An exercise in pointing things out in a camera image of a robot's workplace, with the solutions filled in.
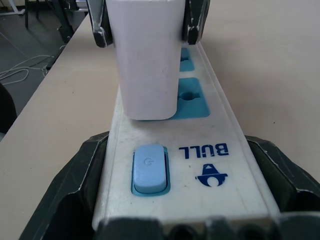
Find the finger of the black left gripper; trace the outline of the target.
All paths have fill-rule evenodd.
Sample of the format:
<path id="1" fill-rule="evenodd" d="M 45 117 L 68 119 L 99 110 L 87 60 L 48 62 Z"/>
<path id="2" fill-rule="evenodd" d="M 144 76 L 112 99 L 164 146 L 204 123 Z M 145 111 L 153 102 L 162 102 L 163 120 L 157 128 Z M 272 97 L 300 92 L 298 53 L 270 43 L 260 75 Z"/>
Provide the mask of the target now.
<path id="1" fill-rule="evenodd" d="M 196 45 L 203 36 L 210 0 L 186 0 L 182 25 L 182 41 Z"/>
<path id="2" fill-rule="evenodd" d="M 105 0 L 87 0 L 91 29 L 96 45 L 106 48 L 113 43 L 113 35 Z"/>

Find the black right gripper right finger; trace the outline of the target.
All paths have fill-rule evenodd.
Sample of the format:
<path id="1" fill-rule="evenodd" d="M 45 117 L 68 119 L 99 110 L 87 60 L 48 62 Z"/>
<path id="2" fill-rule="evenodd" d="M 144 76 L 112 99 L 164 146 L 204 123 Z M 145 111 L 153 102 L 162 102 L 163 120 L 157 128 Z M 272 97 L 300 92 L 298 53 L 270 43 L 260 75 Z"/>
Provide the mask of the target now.
<path id="1" fill-rule="evenodd" d="M 274 143 L 255 136 L 246 140 L 279 208 L 271 240 L 320 238 L 320 184 Z"/>

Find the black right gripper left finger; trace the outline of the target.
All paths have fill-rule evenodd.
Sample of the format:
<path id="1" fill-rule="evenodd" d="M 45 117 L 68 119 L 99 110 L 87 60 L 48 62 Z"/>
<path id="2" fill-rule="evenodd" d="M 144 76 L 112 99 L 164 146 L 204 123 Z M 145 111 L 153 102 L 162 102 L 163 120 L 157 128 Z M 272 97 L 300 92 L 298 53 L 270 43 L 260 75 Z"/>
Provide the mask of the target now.
<path id="1" fill-rule="evenodd" d="M 91 240 L 109 132 L 90 137 L 53 178 L 21 240 Z"/>

